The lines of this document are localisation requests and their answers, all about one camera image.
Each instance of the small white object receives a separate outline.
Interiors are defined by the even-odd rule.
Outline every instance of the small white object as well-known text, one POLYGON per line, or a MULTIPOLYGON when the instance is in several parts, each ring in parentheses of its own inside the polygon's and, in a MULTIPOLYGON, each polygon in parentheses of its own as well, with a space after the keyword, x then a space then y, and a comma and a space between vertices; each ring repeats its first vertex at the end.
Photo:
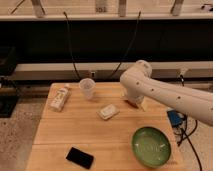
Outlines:
POLYGON ((99 112, 99 115, 101 116, 102 119, 107 120, 118 113, 119 113, 118 108, 115 105, 110 104, 102 108, 99 112))
POLYGON ((84 78, 79 82, 79 88, 84 94, 84 97, 87 100, 91 100, 95 89, 95 81, 91 78, 84 78))
POLYGON ((56 96, 54 97, 53 101, 50 104, 50 106, 53 109, 55 109, 59 112, 62 110, 64 103, 66 102, 66 100, 70 94, 69 89, 70 89, 70 85, 65 84, 65 86, 63 88, 60 88, 57 91, 56 96))

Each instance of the tiled floor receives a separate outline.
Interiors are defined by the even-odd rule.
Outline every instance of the tiled floor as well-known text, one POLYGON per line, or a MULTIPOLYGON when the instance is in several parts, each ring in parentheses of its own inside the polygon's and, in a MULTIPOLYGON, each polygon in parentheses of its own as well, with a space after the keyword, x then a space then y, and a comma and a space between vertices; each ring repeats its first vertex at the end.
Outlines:
MULTIPOLYGON (((0 119, 0 171, 24 171, 46 98, 21 98, 10 119, 0 119)), ((193 128, 190 119, 189 128, 193 128)), ((213 171, 213 128, 199 123, 191 137, 203 171, 213 171)), ((180 147, 186 171, 199 170, 187 141, 180 147)))

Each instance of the wire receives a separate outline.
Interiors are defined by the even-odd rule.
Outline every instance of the wire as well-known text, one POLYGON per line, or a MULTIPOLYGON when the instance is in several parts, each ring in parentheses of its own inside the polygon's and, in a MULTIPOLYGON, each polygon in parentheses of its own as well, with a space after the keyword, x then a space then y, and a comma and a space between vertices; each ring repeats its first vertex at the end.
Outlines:
POLYGON ((120 60, 120 63, 118 64, 116 69, 107 77, 107 79, 110 79, 113 75, 115 75, 115 73, 118 71, 118 69, 120 68, 121 64, 123 63, 123 61, 125 60, 125 58, 129 54, 129 51, 132 48, 133 43, 135 42, 135 38, 136 38, 136 35, 137 35, 137 31, 138 31, 138 24, 139 24, 139 21, 140 21, 140 16, 141 16, 141 11, 139 11, 139 13, 138 13, 138 18, 137 18, 137 22, 136 22, 136 25, 135 25, 135 30, 134 30, 132 39, 131 39, 131 41, 130 41, 130 43, 129 43, 129 45, 128 45, 125 53, 124 53, 124 56, 120 60))
POLYGON ((13 80, 10 80, 10 82, 11 82, 13 88, 15 89, 17 96, 18 97, 22 96, 22 91, 21 91, 20 87, 18 86, 18 84, 13 80))
POLYGON ((66 17, 66 21, 67 21, 67 39, 68 39, 68 43, 69 43, 69 53, 70 53, 70 56, 72 58, 72 63, 73 63, 73 67, 75 69, 75 73, 78 77, 79 80, 81 80, 81 77, 80 77, 80 74, 76 68, 76 65, 75 65, 75 59, 73 57, 73 50, 72 50, 72 42, 71 42, 71 31, 70 31, 70 24, 69 24, 69 18, 67 16, 67 13, 64 11, 63 14, 65 15, 66 17))
POLYGON ((203 10, 206 6, 213 7, 213 4, 203 4, 203 5, 201 6, 201 9, 203 10))
POLYGON ((173 128, 176 128, 176 129, 177 129, 177 131, 179 131, 178 133, 176 133, 176 132, 174 131, 174 134, 175 134, 175 135, 179 135, 179 136, 180 136, 180 135, 181 135, 181 133, 180 133, 180 128, 179 128, 178 126, 173 127, 173 128))
POLYGON ((188 116, 184 115, 183 120, 185 120, 185 129, 184 129, 184 131, 186 132, 187 128, 188 128, 188 116))
MULTIPOLYGON (((194 132, 197 130, 197 127, 198 127, 198 121, 197 120, 194 120, 195 121, 195 127, 193 128, 193 130, 187 134, 188 137, 190 137, 192 134, 194 134, 194 132)), ((178 143, 178 146, 181 145, 181 143, 186 139, 186 137, 183 137, 182 141, 178 143)))
POLYGON ((186 132, 184 131, 183 128, 180 128, 180 129, 181 129, 181 132, 185 135, 186 139, 188 140, 188 142, 189 142, 189 144, 190 144, 190 146, 191 146, 191 148, 192 148, 192 150, 193 150, 193 152, 194 152, 194 154, 196 156, 196 159, 197 159, 197 162, 198 162, 198 165, 199 165, 199 169, 200 169, 200 171, 202 171, 203 169, 202 169, 202 164, 200 162, 200 158, 199 158, 199 156, 198 156, 198 154, 197 154, 197 152, 196 152, 191 140, 189 139, 189 136, 186 134, 186 132))
POLYGON ((182 74, 180 75, 180 80, 181 80, 182 86, 184 87, 184 77, 182 74))
POLYGON ((14 14, 14 12, 16 12, 16 10, 17 10, 25 1, 26 1, 26 0, 20 1, 20 2, 16 5, 16 7, 11 11, 10 14, 14 14))

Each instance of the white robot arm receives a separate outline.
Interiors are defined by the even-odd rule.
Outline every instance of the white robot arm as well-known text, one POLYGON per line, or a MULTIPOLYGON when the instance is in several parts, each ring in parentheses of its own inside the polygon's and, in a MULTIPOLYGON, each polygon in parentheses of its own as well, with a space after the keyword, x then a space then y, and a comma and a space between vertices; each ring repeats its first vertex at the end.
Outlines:
POLYGON ((144 96, 213 126, 213 94, 151 79, 152 67, 143 60, 137 61, 120 77, 126 88, 126 98, 140 104, 144 96))

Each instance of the plastic cup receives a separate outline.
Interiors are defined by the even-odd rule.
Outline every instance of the plastic cup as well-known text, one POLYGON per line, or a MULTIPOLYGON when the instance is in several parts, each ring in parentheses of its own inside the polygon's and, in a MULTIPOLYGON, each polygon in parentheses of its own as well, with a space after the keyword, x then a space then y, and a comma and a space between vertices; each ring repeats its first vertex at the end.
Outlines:
POLYGON ((95 81, 91 78, 84 78, 79 82, 79 88, 85 99, 91 100, 94 94, 95 81))

